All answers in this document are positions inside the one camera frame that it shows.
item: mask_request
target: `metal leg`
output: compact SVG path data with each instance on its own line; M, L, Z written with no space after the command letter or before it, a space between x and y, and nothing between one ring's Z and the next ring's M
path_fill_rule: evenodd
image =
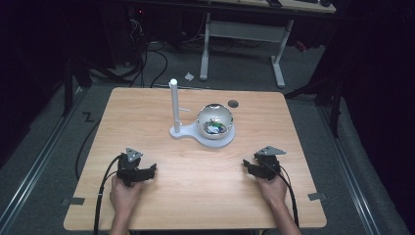
M210 34L210 13L207 13L207 22L205 28L205 48L202 55L202 65L201 65L201 80L208 79L208 40Z
M275 79L277 80L277 86L279 88L285 87L284 77L281 73L280 60L283 55L284 48L287 44L288 37L290 36L291 28L293 27L294 20L290 20L287 23L286 29L283 33L283 38L281 39L280 47L278 48L277 56L271 56L272 67L274 68Z

